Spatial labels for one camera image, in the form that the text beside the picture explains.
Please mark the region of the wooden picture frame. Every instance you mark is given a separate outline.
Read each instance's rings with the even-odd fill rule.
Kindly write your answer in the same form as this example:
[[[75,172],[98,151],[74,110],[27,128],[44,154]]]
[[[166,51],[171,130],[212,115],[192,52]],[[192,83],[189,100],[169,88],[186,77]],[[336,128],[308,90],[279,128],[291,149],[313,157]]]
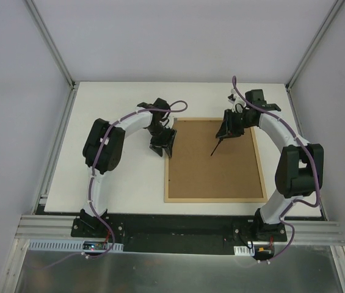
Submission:
[[[256,135],[218,140],[221,118],[176,118],[172,158],[165,160],[164,200],[167,203],[265,203]]]

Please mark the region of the red handled screwdriver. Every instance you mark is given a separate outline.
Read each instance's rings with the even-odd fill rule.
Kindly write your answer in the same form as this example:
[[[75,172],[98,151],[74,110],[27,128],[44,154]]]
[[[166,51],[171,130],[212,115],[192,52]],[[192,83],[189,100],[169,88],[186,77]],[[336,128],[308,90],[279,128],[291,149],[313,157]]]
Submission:
[[[215,153],[216,149],[219,147],[219,145],[223,142],[223,138],[219,138],[216,146],[214,147],[213,151],[211,152],[210,156],[213,156],[213,154]]]

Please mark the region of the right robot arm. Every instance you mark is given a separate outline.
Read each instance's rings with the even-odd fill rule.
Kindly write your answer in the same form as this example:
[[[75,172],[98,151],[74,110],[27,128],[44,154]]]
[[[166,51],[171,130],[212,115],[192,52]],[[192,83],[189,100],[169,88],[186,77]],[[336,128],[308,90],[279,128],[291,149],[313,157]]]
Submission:
[[[265,241],[278,232],[282,220],[296,203],[315,208],[320,204],[319,191],[324,171],[324,149],[318,143],[301,138],[281,116],[277,104],[269,104],[261,89],[244,95],[232,90],[228,96],[232,104],[225,110],[216,139],[243,136],[245,130],[257,127],[264,131],[280,152],[275,172],[275,191],[268,202],[257,209],[250,232]]]

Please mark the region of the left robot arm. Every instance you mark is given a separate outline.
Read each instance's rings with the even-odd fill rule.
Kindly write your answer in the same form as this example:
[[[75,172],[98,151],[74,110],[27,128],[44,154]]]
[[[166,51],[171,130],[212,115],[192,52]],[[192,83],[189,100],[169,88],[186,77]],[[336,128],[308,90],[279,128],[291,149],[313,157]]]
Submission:
[[[102,203],[101,188],[104,179],[121,160],[125,139],[146,129],[151,135],[150,150],[160,157],[167,155],[171,158],[177,131],[168,123],[170,114],[175,112],[172,107],[178,103],[169,104],[157,98],[153,103],[139,103],[134,111],[115,121],[98,118],[93,122],[82,150],[89,171],[89,183],[81,210],[87,216],[84,229],[92,237],[102,236],[106,229],[112,231],[105,219],[107,207]]]

